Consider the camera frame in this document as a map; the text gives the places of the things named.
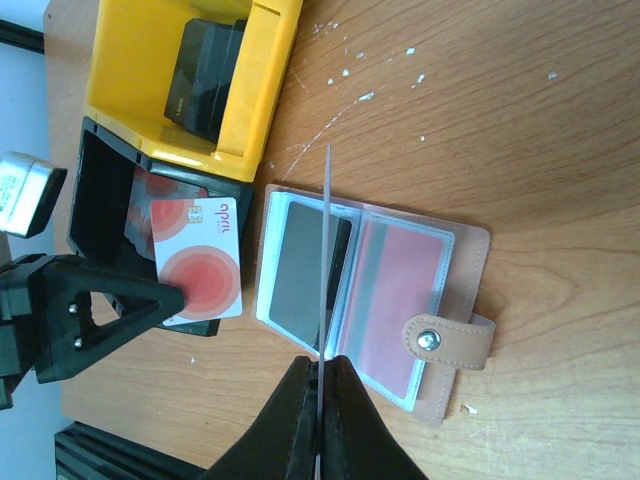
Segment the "metal object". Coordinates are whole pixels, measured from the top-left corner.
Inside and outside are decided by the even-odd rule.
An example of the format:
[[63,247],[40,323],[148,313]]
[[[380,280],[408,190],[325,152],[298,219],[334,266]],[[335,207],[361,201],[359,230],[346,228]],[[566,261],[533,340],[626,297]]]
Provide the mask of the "metal object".
[[440,346],[442,338],[435,330],[425,330],[418,335],[418,345],[426,351],[431,352]]
[[[144,306],[103,325],[91,292],[133,293]],[[72,378],[184,308],[179,288],[76,255],[26,255],[0,267],[0,410],[33,366],[39,383]]]
[[0,231],[29,238],[51,217],[67,171],[24,153],[0,158]]
[[[331,210],[331,144],[327,145],[327,158],[324,167],[324,188],[322,208],[322,245],[320,256],[320,341],[318,345],[318,405],[316,411],[317,442],[322,445],[323,406],[324,406],[324,353],[327,349],[327,283],[329,281],[329,213]],[[315,462],[315,478],[322,477],[322,449],[318,451]]]
[[297,357],[246,433],[201,480],[309,480],[318,457],[322,480],[426,480],[387,430],[347,357],[325,362],[324,384],[319,440],[318,362]]

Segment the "card with red circles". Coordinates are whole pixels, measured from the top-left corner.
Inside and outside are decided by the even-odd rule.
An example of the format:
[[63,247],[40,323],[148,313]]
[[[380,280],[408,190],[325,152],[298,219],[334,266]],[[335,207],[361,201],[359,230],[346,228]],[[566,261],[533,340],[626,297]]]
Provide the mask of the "card with red circles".
[[129,210],[124,223],[124,236],[133,244],[138,255],[155,261],[151,236],[151,202],[206,197],[207,191],[202,187],[154,175],[136,166]]
[[180,287],[186,300],[165,325],[242,313],[235,199],[156,200],[151,230],[158,280]]

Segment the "yellow plastic container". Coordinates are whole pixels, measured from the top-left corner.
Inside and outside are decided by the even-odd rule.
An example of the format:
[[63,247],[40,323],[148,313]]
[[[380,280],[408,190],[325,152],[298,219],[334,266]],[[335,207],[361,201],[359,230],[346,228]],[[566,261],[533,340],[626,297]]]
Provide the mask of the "yellow plastic container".
[[[301,8],[302,0],[101,0],[85,114],[150,157],[251,182]],[[247,19],[217,145],[164,117],[192,18]]]

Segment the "wooden table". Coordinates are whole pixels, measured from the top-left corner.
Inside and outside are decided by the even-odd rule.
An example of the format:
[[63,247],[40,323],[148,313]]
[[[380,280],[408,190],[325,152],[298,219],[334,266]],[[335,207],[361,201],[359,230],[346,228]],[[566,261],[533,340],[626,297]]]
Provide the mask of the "wooden table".
[[[45,16],[52,160],[72,171],[59,252],[96,12],[53,0]],[[258,192],[318,189],[331,142],[337,194],[492,233],[476,305],[498,324],[487,368],[458,376],[439,430],[373,394],[431,479],[640,478],[639,87],[638,2],[305,3]],[[65,382],[64,413],[211,464],[302,353],[244,299],[215,338],[148,332]]]

